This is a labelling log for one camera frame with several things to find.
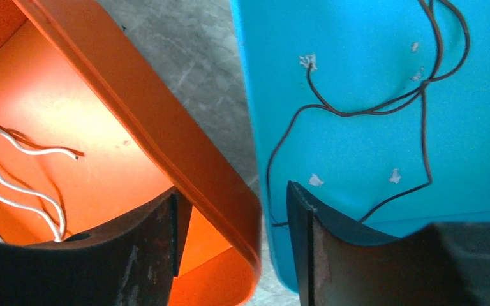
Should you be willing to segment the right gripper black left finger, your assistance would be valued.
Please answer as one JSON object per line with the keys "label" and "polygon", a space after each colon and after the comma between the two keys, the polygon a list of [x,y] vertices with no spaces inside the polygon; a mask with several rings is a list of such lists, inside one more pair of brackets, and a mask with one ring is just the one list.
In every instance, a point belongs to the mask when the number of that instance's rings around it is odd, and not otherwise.
{"label": "right gripper black left finger", "polygon": [[0,243],[0,305],[167,305],[191,211],[170,188],[63,242]]}

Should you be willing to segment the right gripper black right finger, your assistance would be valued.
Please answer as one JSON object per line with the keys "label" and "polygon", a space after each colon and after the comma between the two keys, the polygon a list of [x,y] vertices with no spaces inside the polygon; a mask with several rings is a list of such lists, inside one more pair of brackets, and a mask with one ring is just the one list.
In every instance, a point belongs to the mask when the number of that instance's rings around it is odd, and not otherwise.
{"label": "right gripper black right finger", "polygon": [[301,305],[490,305],[490,222],[437,222],[403,238],[286,189]]}

